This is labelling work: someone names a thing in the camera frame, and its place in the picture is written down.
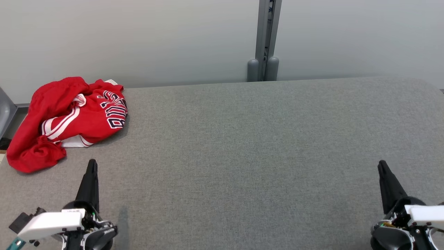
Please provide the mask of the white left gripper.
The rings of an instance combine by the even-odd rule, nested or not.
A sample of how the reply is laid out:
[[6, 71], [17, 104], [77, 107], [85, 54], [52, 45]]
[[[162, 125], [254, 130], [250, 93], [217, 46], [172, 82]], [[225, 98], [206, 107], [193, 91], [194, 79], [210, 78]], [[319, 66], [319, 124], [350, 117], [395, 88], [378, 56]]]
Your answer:
[[35, 247], [47, 237], [60, 237], [63, 250], [109, 250], [118, 227], [100, 215], [98, 164], [90, 159], [83, 175], [76, 201], [58, 212], [38, 207], [35, 214], [22, 213], [16, 219], [16, 248]]

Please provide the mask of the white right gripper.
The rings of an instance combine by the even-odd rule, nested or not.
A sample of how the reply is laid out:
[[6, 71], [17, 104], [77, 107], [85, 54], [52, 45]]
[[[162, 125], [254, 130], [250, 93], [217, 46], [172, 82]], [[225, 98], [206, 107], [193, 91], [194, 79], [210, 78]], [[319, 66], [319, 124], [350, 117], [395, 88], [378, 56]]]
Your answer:
[[433, 234], [443, 233], [443, 204], [427, 206], [407, 193], [385, 160], [378, 163], [384, 218], [371, 228], [373, 250], [437, 250]]

